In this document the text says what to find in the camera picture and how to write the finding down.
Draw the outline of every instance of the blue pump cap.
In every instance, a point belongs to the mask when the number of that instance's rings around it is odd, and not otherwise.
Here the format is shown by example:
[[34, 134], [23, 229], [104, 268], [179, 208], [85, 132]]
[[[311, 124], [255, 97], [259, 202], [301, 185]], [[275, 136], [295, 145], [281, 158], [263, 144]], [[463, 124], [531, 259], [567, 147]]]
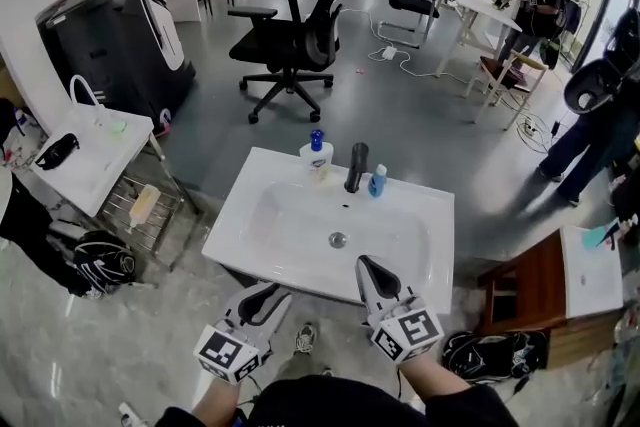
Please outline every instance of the blue pump cap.
[[320, 151], [322, 149], [322, 139], [324, 139], [324, 132], [322, 130], [311, 131], [311, 149], [313, 151]]

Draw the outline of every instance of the chair base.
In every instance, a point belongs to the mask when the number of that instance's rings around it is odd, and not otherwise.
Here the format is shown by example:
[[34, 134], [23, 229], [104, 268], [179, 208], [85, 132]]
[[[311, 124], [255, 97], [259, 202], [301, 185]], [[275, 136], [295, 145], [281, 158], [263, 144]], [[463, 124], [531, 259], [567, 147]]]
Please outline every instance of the chair base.
[[[427, 25], [427, 28], [425, 29], [424, 34], [419, 34], [418, 33], [418, 29], [420, 28], [420, 25], [422, 24], [422, 20], [424, 19], [426, 15], [420, 15], [420, 18], [418, 19], [418, 24], [415, 27], [407, 27], [405, 25], [396, 25], [395, 23], [390, 23], [390, 22], [379, 22], [378, 23], [378, 37], [382, 38], [385, 41], [389, 41], [392, 43], [399, 43], [400, 45], [404, 45], [406, 47], [410, 47], [410, 48], [420, 48], [422, 46], [422, 44], [427, 41], [427, 38], [429, 37], [429, 25]], [[407, 32], [412, 32], [414, 33], [416, 36], [414, 37], [413, 41], [405, 41], [402, 39], [396, 39], [396, 38], [390, 38], [388, 36], [384, 36], [382, 34], [382, 27], [383, 26], [387, 26], [387, 27], [394, 27], [395, 29], [400, 29], [403, 31], [407, 31]]]
[[258, 122], [258, 113], [273, 100], [278, 93], [286, 89], [287, 93], [297, 94], [302, 98], [309, 107], [313, 109], [309, 115], [312, 123], [320, 121], [320, 106], [311, 98], [309, 93], [300, 85], [300, 82], [312, 82], [314, 80], [323, 80], [324, 87], [333, 86], [333, 75], [329, 73], [298, 73], [296, 70], [284, 69], [281, 73], [263, 73], [260, 75], [245, 75], [240, 81], [240, 90], [246, 91], [247, 82], [275, 82], [275, 85], [269, 92], [258, 102], [258, 105], [249, 113], [249, 123]]

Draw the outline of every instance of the white sink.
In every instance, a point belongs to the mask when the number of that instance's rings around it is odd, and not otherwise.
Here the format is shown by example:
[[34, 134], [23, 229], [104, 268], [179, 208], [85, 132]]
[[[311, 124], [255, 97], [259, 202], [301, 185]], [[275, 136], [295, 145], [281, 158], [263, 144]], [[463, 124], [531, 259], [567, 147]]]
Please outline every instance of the white sink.
[[388, 258], [436, 312], [449, 313], [453, 195], [389, 179], [383, 195], [372, 198], [369, 175], [356, 194], [344, 190], [346, 177], [345, 168], [333, 166], [315, 185], [298, 157], [252, 148], [202, 253], [261, 279], [350, 302], [360, 302], [358, 256]]

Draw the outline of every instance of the shoe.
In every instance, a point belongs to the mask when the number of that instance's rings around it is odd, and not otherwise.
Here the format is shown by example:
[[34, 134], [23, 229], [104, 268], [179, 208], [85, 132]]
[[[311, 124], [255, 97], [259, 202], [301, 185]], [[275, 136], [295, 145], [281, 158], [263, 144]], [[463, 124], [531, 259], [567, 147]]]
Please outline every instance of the shoe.
[[316, 341], [318, 332], [316, 328], [310, 323], [306, 323], [298, 330], [296, 335], [296, 350], [295, 352], [302, 352], [303, 354], [309, 354], [313, 350], [313, 343]]
[[91, 288], [86, 294], [82, 296], [83, 299], [89, 299], [90, 301], [98, 301], [102, 299], [104, 294], [95, 288]]
[[552, 182], [560, 183], [562, 180], [564, 180], [564, 173], [560, 173], [558, 176], [549, 176], [547, 173], [545, 173], [542, 170], [540, 166], [538, 166], [538, 173], [540, 173], [540, 175], [542, 175], [543, 178], [546, 178], [547, 180], [551, 180]]
[[577, 198], [567, 198], [564, 194], [562, 194], [561, 192], [557, 192], [558, 196], [560, 196], [563, 200], [569, 202], [569, 204], [572, 207], [579, 207], [580, 206], [580, 196], [578, 196]]

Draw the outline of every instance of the office chair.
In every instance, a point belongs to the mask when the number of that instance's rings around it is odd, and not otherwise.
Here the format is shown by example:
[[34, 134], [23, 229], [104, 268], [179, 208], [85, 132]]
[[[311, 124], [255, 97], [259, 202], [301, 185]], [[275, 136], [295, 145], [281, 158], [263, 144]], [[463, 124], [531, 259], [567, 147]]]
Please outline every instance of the office chair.
[[[378, 23], [378, 37], [384, 39], [385, 41], [391, 41], [393, 43], [400, 43], [401, 45], [405, 45], [411, 48], [420, 48], [420, 46], [427, 41], [427, 37], [429, 36], [429, 30], [431, 29], [431, 25], [434, 19], [440, 18], [440, 13], [435, 8], [436, 0], [389, 0], [389, 5], [393, 9], [398, 9], [401, 11], [411, 11], [412, 13], [416, 13], [420, 15], [418, 18], [418, 24], [415, 27], [406, 27], [404, 25], [396, 25], [390, 22], [379, 22]], [[425, 16], [429, 17], [429, 23], [427, 24], [427, 28], [422, 36], [418, 33], [420, 29], [420, 25], [422, 24], [422, 20]], [[391, 38], [389, 36], [384, 36], [382, 34], [382, 27], [394, 27], [396, 29], [400, 29], [407, 32], [412, 32], [415, 34], [413, 40], [402, 40]]]
[[326, 73], [300, 73], [300, 70], [319, 72], [326, 70], [336, 58], [336, 21], [342, 5], [331, 12], [334, 0], [318, 0], [309, 17], [302, 21], [298, 0], [288, 0], [292, 20], [274, 20], [276, 9], [262, 7], [236, 7], [228, 10], [231, 16], [251, 18], [253, 29], [229, 52], [237, 61], [262, 63], [270, 74], [247, 75], [240, 81], [240, 90], [246, 91], [247, 82], [275, 82], [275, 86], [260, 100], [249, 114], [249, 123], [258, 122], [258, 113], [283, 89], [296, 93], [313, 111], [312, 123], [320, 121], [320, 107], [300, 85], [300, 82], [323, 80], [324, 86], [333, 86], [333, 75]]

